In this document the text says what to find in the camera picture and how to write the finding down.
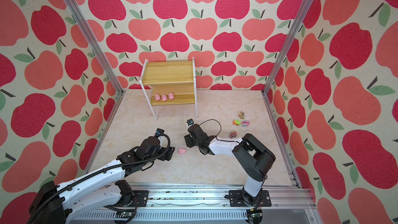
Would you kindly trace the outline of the green orange toy truck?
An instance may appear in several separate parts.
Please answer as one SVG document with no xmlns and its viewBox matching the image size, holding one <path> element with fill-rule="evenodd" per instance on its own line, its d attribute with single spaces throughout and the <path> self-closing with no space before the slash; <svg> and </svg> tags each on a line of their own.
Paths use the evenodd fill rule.
<svg viewBox="0 0 398 224">
<path fill-rule="evenodd" d="M 235 120 L 233 121 L 233 124 L 236 125 L 236 126 L 239 126 L 239 125 L 241 125 L 241 121 L 235 119 Z"/>
</svg>

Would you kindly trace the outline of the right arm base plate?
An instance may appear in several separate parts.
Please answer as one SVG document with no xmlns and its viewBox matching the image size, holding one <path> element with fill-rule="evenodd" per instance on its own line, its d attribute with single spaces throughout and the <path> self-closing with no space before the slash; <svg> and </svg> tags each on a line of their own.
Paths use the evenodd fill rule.
<svg viewBox="0 0 398 224">
<path fill-rule="evenodd" d="M 242 190 L 230 190 L 225 199 L 229 200 L 231 207 L 271 207 L 271 198 L 267 190 L 261 189 L 260 192 L 255 196 L 251 196 L 249 193 Z"/>
</svg>

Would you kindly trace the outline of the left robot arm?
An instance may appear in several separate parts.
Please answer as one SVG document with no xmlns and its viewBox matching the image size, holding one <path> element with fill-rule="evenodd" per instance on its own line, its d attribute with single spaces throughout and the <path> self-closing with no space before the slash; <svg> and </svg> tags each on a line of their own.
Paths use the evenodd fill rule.
<svg viewBox="0 0 398 224">
<path fill-rule="evenodd" d="M 85 176 L 55 184 L 44 184 L 33 200 L 29 224 L 69 224 L 75 218 L 98 208 L 135 215 L 145 206 L 146 193 L 136 193 L 125 180 L 129 175 L 147 170 L 156 160 L 169 161 L 175 151 L 170 138 L 161 146 L 159 136 L 150 136 L 141 146 L 119 155 L 115 160 Z"/>
</svg>

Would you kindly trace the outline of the brown toy block car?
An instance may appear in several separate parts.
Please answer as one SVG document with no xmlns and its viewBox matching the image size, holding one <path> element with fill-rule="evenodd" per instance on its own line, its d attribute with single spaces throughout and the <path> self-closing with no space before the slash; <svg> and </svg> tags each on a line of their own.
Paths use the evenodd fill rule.
<svg viewBox="0 0 398 224">
<path fill-rule="evenodd" d="M 245 113 L 242 111 L 238 112 L 238 116 L 240 119 L 245 119 Z"/>
</svg>

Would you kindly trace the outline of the aluminium frame post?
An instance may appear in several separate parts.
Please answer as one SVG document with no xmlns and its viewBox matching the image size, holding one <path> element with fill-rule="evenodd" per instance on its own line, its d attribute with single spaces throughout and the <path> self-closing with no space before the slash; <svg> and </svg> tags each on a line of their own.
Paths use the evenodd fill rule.
<svg viewBox="0 0 398 224">
<path fill-rule="evenodd" d="M 104 52 L 102 51 L 97 38 L 95 37 L 94 32 L 92 31 L 90 25 L 88 24 L 86 18 L 84 17 L 83 13 L 80 10 L 80 7 L 76 0 L 64 0 L 65 4 L 69 8 L 71 15 L 75 18 L 82 34 L 84 35 L 85 39 L 88 41 L 88 44 L 96 55 L 100 65 L 104 69 L 105 74 L 107 75 L 109 81 L 112 83 L 113 87 L 116 90 L 116 93 L 120 96 L 124 96 L 124 90 L 121 87 L 117 76 L 110 65 L 107 57 L 105 56 Z"/>
<path fill-rule="evenodd" d="M 311 4 L 314 0 L 303 0 L 298 12 L 295 16 L 295 18 L 293 19 L 293 24 L 291 25 L 289 32 L 287 34 L 287 37 L 285 38 L 284 44 L 281 48 L 281 51 L 279 52 L 275 64 L 271 70 L 271 74 L 268 76 L 266 84 L 264 89 L 262 90 L 262 96 L 265 99 L 271 86 L 272 83 L 275 81 L 275 78 L 278 74 L 279 69 L 281 68 L 281 65 L 283 63 L 284 58 L 287 57 L 287 53 L 290 50 L 290 48 L 292 47 L 293 41 L 296 37 L 296 34 L 299 32 L 300 27 L 304 26 L 304 18 L 306 17 Z"/>
</svg>

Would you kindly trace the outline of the pink green toy car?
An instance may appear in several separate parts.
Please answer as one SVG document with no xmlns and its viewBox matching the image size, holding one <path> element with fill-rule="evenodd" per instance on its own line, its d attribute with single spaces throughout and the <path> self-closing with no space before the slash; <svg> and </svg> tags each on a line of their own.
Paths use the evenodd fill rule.
<svg viewBox="0 0 398 224">
<path fill-rule="evenodd" d="M 248 127 L 250 125 L 250 121 L 244 120 L 241 124 L 243 127 Z"/>
</svg>

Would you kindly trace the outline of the two-tier wooden shelf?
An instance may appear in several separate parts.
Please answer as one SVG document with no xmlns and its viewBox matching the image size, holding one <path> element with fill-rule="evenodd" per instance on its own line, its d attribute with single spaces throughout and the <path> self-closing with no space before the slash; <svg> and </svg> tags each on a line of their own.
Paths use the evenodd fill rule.
<svg viewBox="0 0 398 224">
<path fill-rule="evenodd" d="M 195 106 L 195 116 L 198 116 L 197 78 L 195 73 L 195 59 L 149 62 L 145 60 L 139 80 L 141 89 L 148 102 L 155 120 L 158 119 L 160 106 L 186 105 Z M 169 99 L 169 93 L 175 98 Z M 156 101 L 155 94 L 168 96 L 166 102 Z"/>
</svg>

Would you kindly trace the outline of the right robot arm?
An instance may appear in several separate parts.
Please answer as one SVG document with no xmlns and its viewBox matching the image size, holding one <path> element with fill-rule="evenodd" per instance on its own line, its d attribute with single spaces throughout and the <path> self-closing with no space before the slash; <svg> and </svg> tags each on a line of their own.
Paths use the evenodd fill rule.
<svg viewBox="0 0 398 224">
<path fill-rule="evenodd" d="M 238 160 L 248 175 L 241 198 L 247 206 L 259 206 L 263 183 L 276 156 L 250 133 L 242 138 L 222 139 L 216 135 L 207 135 L 196 123 L 189 126 L 188 132 L 184 136 L 187 147 L 196 146 L 203 155 L 227 155 Z"/>
</svg>

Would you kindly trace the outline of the small pink toy car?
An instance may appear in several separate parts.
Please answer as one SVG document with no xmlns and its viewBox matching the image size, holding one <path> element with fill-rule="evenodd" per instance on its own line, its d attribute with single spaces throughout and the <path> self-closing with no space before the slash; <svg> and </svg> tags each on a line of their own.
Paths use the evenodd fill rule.
<svg viewBox="0 0 398 224">
<path fill-rule="evenodd" d="M 230 133 L 230 138 L 231 139 L 235 139 L 237 137 L 237 132 L 236 131 L 232 131 L 231 133 Z"/>
</svg>

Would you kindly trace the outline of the left aluminium frame post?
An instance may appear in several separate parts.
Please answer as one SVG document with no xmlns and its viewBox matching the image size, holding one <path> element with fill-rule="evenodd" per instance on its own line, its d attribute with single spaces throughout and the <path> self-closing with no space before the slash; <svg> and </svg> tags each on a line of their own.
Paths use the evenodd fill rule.
<svg viewBox="0 0 398 224">
<path fill-rule="evenodd" d="M 107 57 L 105 56 L 104 52 L 102 51 L 97 38 L 95 37 L 94 32 L 92 31 L 90 25 L 88 24 L 86 18 L 84 17 L 83 13 L 80 10 L 80 7 L 76 0 L 64 0 L 65 4 L 69 8 L 71 15 L 75 18 L 82 34 L 84 35 L 85 39 L 88 41 L 88 44 L 96 55 L 100 65 L 104 69 L 105 74 L 107 75 L 109 81 L 112 83 L 113 87 L 116 90 L 116 93 L 120 96 L 124 96 L 124 90 L 121 87 L 117 76 L 110 65 Z"/>
</svg>

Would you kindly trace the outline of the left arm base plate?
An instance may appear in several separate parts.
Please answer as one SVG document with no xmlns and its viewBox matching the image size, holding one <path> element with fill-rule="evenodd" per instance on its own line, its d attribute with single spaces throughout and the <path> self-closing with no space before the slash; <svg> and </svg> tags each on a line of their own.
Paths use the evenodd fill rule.
<svg viewBox="0 0 398 224">
<path fill-rule="evenodd" d="M 133 190 L 132 192 L 123 193 L 117 203 L 112 207 L 145 207 L 148 201 L 148 190 Z"/>
</svg>

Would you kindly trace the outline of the right aluminium frame post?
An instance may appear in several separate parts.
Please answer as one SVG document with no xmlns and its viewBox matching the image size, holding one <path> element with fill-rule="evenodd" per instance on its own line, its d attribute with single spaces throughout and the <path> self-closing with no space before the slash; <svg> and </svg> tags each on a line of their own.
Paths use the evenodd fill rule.
<svg viewBox="0 0 398 224">
<path fill-rule="evenodd" d="M 289 32 L 287 34 L 287 37 L 285 38 L 284 44 L 281 48 L 281 51 L 279 52 L 275 64 L 271 70 L 271 74 L 268 76 L 266 84 L 264 89 L 262 90 L 262 96 L 265 99 L 271 86 L 272 83 L 275 81 L 275 78 L 278 74 L 279 69 L 281 68 L 281 65 L 283 63 L 284 58 L 287 57 L 287 53 L 290 50 L 290 48 L 292 47 L 293 41 L 296 37 L 296 34 L 299 32 L 300 27 L 304 26 L 304 18 L 306 17 L 311 4 L 314 0 L 303 0 L 298 12 L 295 16 L 295 18 L 293 19 L 293 24 L 291 25 Z"/>
</svg>

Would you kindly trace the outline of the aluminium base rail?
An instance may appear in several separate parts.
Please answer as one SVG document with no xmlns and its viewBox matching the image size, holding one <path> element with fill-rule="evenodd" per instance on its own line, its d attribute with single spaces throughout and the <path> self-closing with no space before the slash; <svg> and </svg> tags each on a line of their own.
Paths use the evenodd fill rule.
<svg viewBox="0 0 398 224">
<path fill-rule="evenodd" d="M 231 207 L 224 196 L 230 190 L 242 190 L 240 185 L 188 185 L 188 184 L 130 184 L 133 190 L 148 190 L 145 207 L 138 207 L 134 221 L 187 222 L 206 220 L 247 220 L 250 207 Z M 127 212 L 98 208 L 85 213 L 72 222 L 83 220 L 127 219 Z"/>
</svg>

